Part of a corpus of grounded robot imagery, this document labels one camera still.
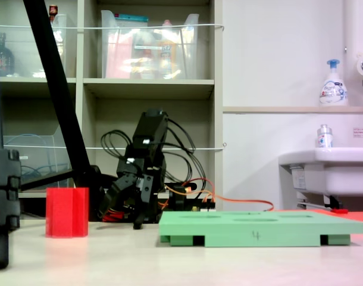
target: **pipe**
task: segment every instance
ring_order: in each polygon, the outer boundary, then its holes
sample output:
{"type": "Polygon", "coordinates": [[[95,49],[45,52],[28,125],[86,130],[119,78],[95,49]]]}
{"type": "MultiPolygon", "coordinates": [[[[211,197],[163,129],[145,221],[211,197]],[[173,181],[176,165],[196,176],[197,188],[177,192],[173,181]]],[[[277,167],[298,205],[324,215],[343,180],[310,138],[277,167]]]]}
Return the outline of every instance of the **pipe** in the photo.
{"type": "Polygon", "coordinates": [[[356,65],[363,58],[363,0],[344,0],[345,55],[344,78],[351,105],[363,106],[363,77],[356,65]]]}

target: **soap bottle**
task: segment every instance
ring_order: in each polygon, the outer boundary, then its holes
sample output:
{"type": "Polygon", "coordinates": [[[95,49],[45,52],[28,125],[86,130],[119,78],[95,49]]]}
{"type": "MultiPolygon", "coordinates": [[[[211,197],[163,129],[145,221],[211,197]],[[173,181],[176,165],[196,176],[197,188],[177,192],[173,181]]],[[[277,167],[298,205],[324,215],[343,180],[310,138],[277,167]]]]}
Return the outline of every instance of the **soap bottle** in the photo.
{"type": "Polygon", "coordinates": [[[321,106],[331,105],[348,105],[348,92],[344,81],[337,73],[336,66],[340,63],[339,60],[329,60],[331,72],[324,82],[324,86],[320,93],[319,101],[321,106]]]}

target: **blue pump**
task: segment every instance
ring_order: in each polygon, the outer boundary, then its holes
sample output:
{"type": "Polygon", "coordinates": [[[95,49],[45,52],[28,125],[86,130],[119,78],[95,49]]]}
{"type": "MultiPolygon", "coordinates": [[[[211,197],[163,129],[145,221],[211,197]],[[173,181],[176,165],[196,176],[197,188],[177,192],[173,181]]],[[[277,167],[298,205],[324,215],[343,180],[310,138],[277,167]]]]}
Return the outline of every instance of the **blue pump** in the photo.
{"type": "Polygon", "coordinates": [[[329,64],[329,65],[330,65],[330,68],[331,68],[331,69],[336,69],[336,68],[337,68],[337,65],[338,65],[338,64],[340,64],[340,61],[339,61],[339,60],[337,60],[337,59],[329,60],[329,61],[327,62],[327,64],[329,64]]]}

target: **shelf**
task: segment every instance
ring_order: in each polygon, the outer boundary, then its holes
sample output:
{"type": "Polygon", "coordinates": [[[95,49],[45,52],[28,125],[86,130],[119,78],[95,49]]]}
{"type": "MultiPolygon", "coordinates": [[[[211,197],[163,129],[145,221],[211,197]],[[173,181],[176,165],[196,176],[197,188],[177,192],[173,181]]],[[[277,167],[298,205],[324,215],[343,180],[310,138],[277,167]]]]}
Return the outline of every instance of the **shelf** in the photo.
{"type": "Polygon", "coordinates": [[[44,189],[37,189],[19,192],[19,198],[46,198],[46,191],[44,189]]]}
{"type": "Polygon", "coordinates": [[[205,6],[209,0],[97,0],[99,4],[151,6],[205,6]]]}
{"type": "MultiPolygon", "coordinates": [[[[76,79],[68,78],[70,94],[75,97],[76,79]]],[[[36,77],[1,77],[2,96],[5,98],[49,98],[46,79],[36,77]]]]}
{"type": "Polygon", "coordinates": [[[84,85],[97,98],[207,100],[214,89],[214,80],[84,79],[84,85]]]}
{"type": "Polygon", "coordinates": [[[331,107],[294,107],[294,106],[278,106],[278,107],[256,107],[256,106],[226,106],[223,108],[224,113],[248,114],[248,113],[280,113],[280,114],[301,114],[301,113],[317,113],[317,114],[362,114],[363,107],[358,106],[331,106],[331,107]]]}

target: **red container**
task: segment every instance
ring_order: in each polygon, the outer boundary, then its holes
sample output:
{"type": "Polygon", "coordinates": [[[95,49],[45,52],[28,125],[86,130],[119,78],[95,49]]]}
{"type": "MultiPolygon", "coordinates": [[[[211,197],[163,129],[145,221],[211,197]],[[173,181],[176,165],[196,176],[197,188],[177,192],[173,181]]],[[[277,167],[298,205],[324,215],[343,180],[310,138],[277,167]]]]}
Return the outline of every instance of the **red container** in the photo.
{"type": "Polygon", "coordinates": [[[47,237],[85,237],[88,218],[88,188],[48,188],[46,190],[45,235],[47,237]]]}

